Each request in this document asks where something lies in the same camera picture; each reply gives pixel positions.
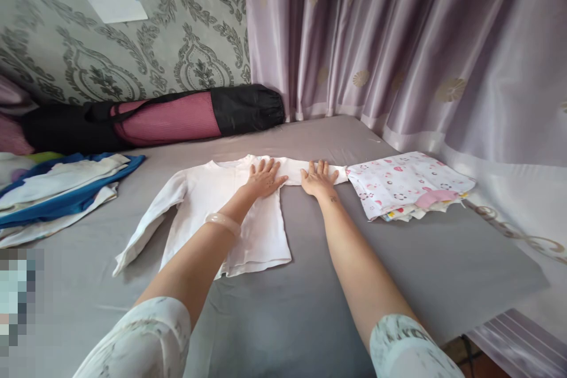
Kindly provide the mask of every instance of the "floor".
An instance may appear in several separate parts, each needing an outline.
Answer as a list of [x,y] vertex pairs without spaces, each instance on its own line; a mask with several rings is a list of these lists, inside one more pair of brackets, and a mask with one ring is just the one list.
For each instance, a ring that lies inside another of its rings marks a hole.
[[[461,338],[455,338],[442,347],[443,351],[459,365],[465,378],[473,378],[471,365],[468,360],[465,342]],[[492,361],[480,348],[471,341],[471,353],[474,378],[510,378],[495,362]]]

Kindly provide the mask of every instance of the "damask wallpaper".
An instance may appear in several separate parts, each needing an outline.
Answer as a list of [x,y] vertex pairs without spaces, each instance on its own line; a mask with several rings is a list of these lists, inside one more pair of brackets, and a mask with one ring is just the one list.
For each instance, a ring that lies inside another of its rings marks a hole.
[[245,0],[140,0],[103,24],[87,0],[0,0],[0,73],[40,101],[138,100],[250,83]]

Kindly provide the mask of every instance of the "stack of folded clothes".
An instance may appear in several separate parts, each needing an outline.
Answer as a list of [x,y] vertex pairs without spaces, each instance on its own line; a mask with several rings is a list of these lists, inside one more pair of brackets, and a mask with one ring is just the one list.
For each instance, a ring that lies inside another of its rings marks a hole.
[[370,221],[421,219],[460,203],[475,181],[421,152],[376,159],[347,168]]
[[36,165],[0,191],[0,248],[51,236],[114,199],[144,159],[74,154]]

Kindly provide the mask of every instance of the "gray bed sheet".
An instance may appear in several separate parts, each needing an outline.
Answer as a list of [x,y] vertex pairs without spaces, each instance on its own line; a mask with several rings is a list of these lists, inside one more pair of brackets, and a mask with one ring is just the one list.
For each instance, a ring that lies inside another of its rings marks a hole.
[[[137,149],[148,159],[119,197],[62,232],[29,245],[43,250],[35,325],[10,351],[10,377],[71,376],[131,307],[159,269],[172,208],[140,256],[117,278],[126,246],[160,188],[184,168],[246,154],[327,159],[353,165],[397,152],[358,120],[339,116],[263,133]],[[472,210],[451,206],[410,223],[368,223],[349,183],[337,191],[425,327],[439,343],[544,288],[540,267]],[[373,376],[331,264],[317,202],[301,187],[281,190],[293,260],[215,281],[191,337],[185,376]]]

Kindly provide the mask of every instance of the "bag strap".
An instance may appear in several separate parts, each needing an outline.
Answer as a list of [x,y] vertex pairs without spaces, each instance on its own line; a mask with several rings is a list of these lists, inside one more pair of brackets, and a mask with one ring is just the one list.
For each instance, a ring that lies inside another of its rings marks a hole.
[[[192,90],[189,92],[181,92],[181,93],[167,93],[165,95],[154,97],[153,99],[149,99],[140,106],[130,111],[122,112],[122,113],[118,113],[118,107],[126,102],[86,103],[84,118],[85,120],[91,123],[108,123],[108,124],[121,123],[150,105],[172,102],[173,100],[177,100],[189,95],[194,95],[196,93],[202,93],[205,91],[206,90]],[[114,110],[116,114],[113,116],[110,115],[111,110]]]

